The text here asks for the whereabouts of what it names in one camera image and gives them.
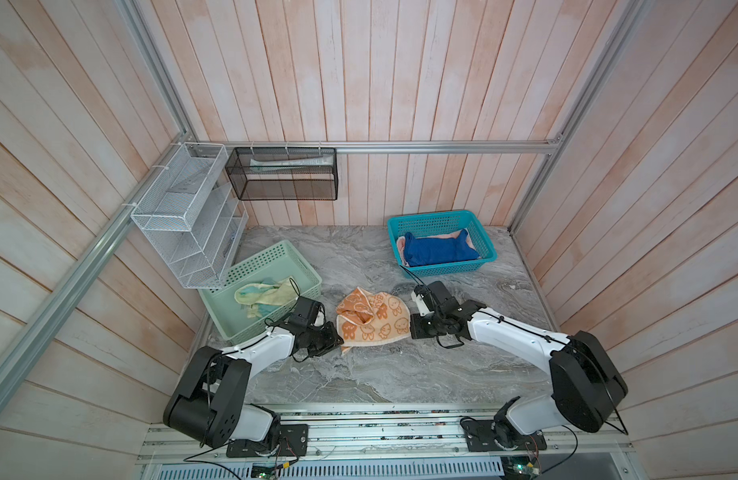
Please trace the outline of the orange patterned towel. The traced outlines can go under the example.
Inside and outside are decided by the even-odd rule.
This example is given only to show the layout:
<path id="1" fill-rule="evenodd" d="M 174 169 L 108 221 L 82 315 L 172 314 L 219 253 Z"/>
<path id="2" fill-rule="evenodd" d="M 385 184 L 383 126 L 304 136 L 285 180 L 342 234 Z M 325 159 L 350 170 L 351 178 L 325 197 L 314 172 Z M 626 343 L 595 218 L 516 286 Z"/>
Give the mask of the orange patterned towel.
<path id="1" fill-rule="evenodd" d="M 409 308 L 399 297 L 357 287 L 336 307 L 337 329 L 344 340 L 341 350 L 410 338 L 410 319 Z"/>

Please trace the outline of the teal yellow-trimmed towel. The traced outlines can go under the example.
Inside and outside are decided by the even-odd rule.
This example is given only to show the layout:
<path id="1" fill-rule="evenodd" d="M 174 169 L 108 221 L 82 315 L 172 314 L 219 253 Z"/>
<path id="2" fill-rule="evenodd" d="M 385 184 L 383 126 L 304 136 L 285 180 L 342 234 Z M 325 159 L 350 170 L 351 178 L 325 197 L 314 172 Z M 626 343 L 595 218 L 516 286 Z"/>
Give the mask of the teal yellow-trimmed towel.
<path id="1" fill-rule="evenodd" d="M 233 298 L 247 317 L 261 319 L 295 301 L 299 286 L 293 277 L 276 283 L 249 283 L 238 288 Z"/>

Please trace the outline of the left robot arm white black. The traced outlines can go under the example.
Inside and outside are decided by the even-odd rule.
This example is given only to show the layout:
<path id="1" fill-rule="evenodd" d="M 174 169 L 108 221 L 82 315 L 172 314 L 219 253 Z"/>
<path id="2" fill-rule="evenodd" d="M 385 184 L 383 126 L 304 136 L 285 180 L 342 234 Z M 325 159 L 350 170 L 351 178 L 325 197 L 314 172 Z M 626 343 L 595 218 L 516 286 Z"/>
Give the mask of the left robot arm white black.
<path id="1" fill-rule="evenodd" d="M 284 439 L 280 416 L 246 401 L 249 381 L 272 364 L 321 357 L 344 344 L 321 302 L 299 297 L 263 333 L 232 347 L 204 346 L 188 363 L 164 413 L 163 423 L 211 448 L 239 444 L 257 455 L 274 453 Z"/>

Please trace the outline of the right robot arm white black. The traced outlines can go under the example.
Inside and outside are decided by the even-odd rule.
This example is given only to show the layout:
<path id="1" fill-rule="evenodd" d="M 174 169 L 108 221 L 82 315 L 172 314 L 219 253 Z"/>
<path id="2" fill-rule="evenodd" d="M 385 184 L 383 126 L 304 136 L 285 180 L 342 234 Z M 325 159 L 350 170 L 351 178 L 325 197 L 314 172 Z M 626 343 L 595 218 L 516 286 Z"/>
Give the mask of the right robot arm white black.
<path id="1" fill-rule="evenodd" d="M 531 399 L 514 397 L 493 418 L 465 420 L 463 430 L 490 448 L 524 448 L 547 428 L 573 426 L 598 432 L 627 396 L 628 387 L 611 358 L 591 333 L 564 335 L 506 317 L 486 304 L 459 302 L 436 281 L 419 284 L 412 299 L 418 312 L 411 316 L 415 340 L 444 336 L 506 351 L 540 369 L 551 382 L 551 392 Z"/>

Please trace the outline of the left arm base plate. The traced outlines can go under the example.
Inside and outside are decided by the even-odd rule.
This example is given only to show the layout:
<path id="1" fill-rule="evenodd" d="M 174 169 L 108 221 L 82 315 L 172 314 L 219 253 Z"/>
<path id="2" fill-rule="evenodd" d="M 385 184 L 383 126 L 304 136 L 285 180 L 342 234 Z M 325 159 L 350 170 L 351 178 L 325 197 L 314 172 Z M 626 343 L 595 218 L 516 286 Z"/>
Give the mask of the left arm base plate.
<path id="1" fill-rule="evenodd" d="M 226 451 L 228 458 L 267 458 L 275 455 L 299 458 L 307 452 L 309 426 L 276 424 L 261 441 L 232 440 Z"/>

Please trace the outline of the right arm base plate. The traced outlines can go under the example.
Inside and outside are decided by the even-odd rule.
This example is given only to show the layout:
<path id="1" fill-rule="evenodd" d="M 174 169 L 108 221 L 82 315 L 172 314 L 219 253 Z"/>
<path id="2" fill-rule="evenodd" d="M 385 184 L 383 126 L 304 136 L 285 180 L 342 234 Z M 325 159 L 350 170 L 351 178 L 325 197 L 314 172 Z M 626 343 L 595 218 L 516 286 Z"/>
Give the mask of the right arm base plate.
<path id="1" fill-rule="evenodd" d="M 461 417 L 459 425 L 469 452 L 517 450 L 538 452 L 547 449 L 547 442 L 541 432 L 522 435 L 510 425 L 493 420 L 476 420 L 469 416 Z"/>

